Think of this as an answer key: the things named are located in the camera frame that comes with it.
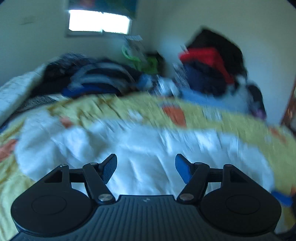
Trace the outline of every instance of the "window frame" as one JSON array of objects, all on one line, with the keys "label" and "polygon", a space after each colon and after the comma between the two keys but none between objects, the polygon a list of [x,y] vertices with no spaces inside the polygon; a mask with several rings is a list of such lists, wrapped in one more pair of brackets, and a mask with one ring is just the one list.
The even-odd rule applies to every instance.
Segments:
[{"label": "window frame", "polygon": [[131,27],[133,20],[131,18],[128,26],[128,34],[121,33],[112,33],[112,32],[95,32],[95,31],[72,31],[69,29],[70,24],[70,11],[67,11],[67,21],[66,21],[66,37],[124,37],[129,36],[131,34]]}]

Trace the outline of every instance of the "black robotic device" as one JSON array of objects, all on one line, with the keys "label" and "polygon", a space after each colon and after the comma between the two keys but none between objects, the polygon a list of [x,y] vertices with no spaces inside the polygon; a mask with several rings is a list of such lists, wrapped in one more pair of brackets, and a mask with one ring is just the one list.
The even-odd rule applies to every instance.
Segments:
[{"label": "black robotic device", "polygon": [[[236,241],[293,240],[274,229],[279,202],[233,165],[212,169],[178,154],[176,169],[187,184],[177,197],[126,196],[116,201],[106,184],[117,167],[111,154],[82,169],[58,166],[12,204],[19,233],[13,241]],[[72,189],[84,183],[89,198]],[[221,188],[205,195],[208,183]]]}]

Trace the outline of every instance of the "light blue cloth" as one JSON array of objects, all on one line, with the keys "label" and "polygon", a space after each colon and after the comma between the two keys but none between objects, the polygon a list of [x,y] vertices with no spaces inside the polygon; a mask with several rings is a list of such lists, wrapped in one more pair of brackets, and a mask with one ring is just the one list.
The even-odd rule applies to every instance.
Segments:
[{"label": "light blue cloth", "polygon": [[251,96],[247,88],[241,85],[237,91],[233,93],[229,87],[225,95],[214,97],[193,91],[188,88],[181,88],[181,99],[201,106],[215,107],[230,112],[250,114],[249,104]]}]

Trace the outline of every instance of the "window shade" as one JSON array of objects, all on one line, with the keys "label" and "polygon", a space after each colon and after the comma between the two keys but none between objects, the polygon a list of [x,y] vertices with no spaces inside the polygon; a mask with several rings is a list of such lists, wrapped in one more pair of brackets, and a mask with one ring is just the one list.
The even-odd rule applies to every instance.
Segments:
[{"label": "window shade", "polygon": [[137,1],[138,0],[70,0],[69,10],[108,12],[134,18],[136,16]]}]

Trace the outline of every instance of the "window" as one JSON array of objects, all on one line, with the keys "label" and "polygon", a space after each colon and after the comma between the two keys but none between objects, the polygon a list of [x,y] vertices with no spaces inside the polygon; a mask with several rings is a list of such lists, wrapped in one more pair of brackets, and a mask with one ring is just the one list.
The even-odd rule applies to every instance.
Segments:
[{"label": "window", "polygon": [[87,10],[70,10],[70,35],[96,35],[103,32],[128,34],[131,20],[127,16]]}]

